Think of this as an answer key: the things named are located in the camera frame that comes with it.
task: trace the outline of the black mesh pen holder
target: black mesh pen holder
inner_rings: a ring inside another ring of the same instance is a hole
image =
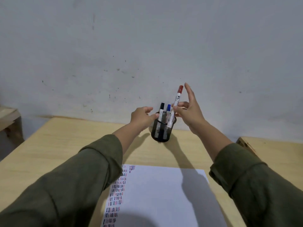
[[[172,128],[176,123],[177,119],[174,117]],[[151,136],[157,142],[167,142],[169,140],[170,134],[172,133],[172,128],[167,127],[167,123],[161,122],[158,119],[155,119],[154,125],[152,127]]]

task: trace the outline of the left hand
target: left hand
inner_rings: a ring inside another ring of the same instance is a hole
[[[159,117],[159,113],[148,115],[153,107],[138,107],[131,113],[131,124],[138,126],[141,131],[148,128],[150,124]]]

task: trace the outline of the white paper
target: white paper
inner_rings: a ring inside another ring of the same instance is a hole
[[[204,170],[125,164],[101,227],[224,226]]]

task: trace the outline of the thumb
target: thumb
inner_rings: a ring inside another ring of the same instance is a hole
[[[178,113],[179,115],[183,115],[184,110],[181,107],[178,106],[173,106],[173,109],[176,113]]]
[[[149,117],[150,117],[150,119],[155,120],[159,117],[159,113],[152,114]]]

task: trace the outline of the finger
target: finger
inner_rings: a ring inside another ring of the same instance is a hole
[[[145,113],[150,113],[154,108],[153,107],[143,107]]]
[[[186,89],[187,94],[188,94],[189,102],[191,102],[193,100],[196,100],[195,94],[192,91],[191,87],[188,85],[188,83],[185,83],[184,85],[185,85],[185,89]]]
[[[155,113],[149,116],[151,118],[151,120],[155,120],[159,117],[159,113]]]
[[[182,107],[173,106],[173,109],[176,113],[178,113],[180,116],[183,115],[184,110],[182,110]]]
[[[189,107],[189,102],[179,102],[178,103],[178,107],[185,107],[185,108],[188,108]]]

